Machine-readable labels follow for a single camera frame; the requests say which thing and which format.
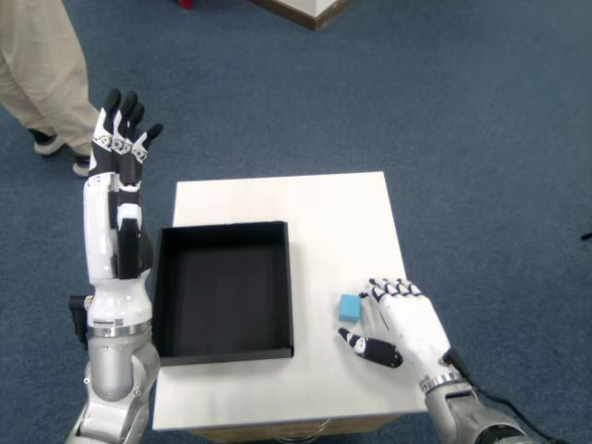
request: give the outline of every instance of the sneaker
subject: sneaker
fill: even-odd
[[[42,155],[44,157],[57,154],[57,152],[66,144],[66,142],[64,142],[64,140],[57,134],[48,136],[37,129],[29,129],[29,132],[35,140],[33,150],[38,155]]]
[[[90,163],[91,158],[88,155],[75,154],[74,165],[72,165],[74,174],[76,174],[79,178],[88,178]]]

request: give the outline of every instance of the khaki pants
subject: khaki pants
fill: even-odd
[[[0,0],[0,103],[23,127],[91,153],[98,113],[62,0]]]

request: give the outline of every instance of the blue sponge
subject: blue sponge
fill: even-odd
[[[339,321],[358,322],[360,319],[360,298],[351,294],[342,294],[339,303]]]

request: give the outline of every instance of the black box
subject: black box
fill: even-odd
[[[288,224],[163,228],[153,322],[162,365],[293,356]]]

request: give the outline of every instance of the silver robotic arm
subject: silver robotic arm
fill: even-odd
[[[340,335],[362,358],[389,367],[401,365],[404,359],[413,367],[442,444],[541,443],[528,437],[513,418],[479,400],[479,390],[485,392],[472,383],[460,356],[450,348],[431,301],[413,283],[370,279],[360,297],[379,313],[396,345],[354,335],[345,328],[339,329]],[[549,437],[549,442],[564,441]]]
[[[140,187],[142,163],[162,125],[139,131],[143,106],[136,94],[120,101],[113,90],[101,109],[84,184],[84,237],[95,292],[71,301],[70,308],[79,323],[80,313],[86,314],[86,326],[78,325],[77,333],[89,351],[88,401],[67,444],[139,442],[160,367],[145,289],[153,258],[142,224]]]

